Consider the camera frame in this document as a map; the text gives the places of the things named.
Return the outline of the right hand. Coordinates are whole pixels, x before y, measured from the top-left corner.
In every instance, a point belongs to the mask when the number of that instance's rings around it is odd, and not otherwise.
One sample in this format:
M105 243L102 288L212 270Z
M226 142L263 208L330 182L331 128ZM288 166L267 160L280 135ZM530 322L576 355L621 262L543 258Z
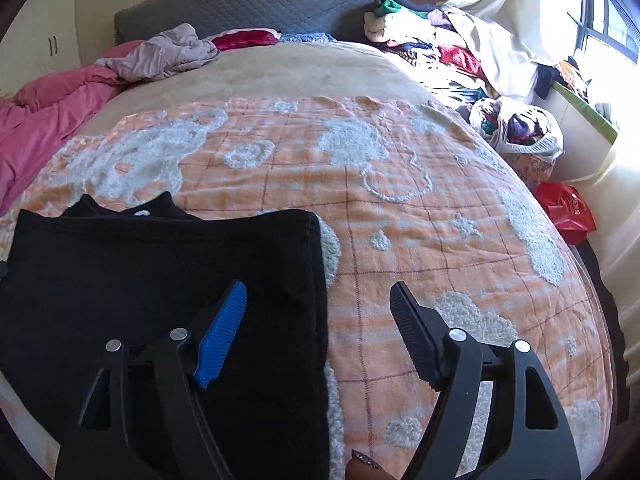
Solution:
M396 480L386 472L375 460L357 450L352 450L352 457L345 468L346 480Z

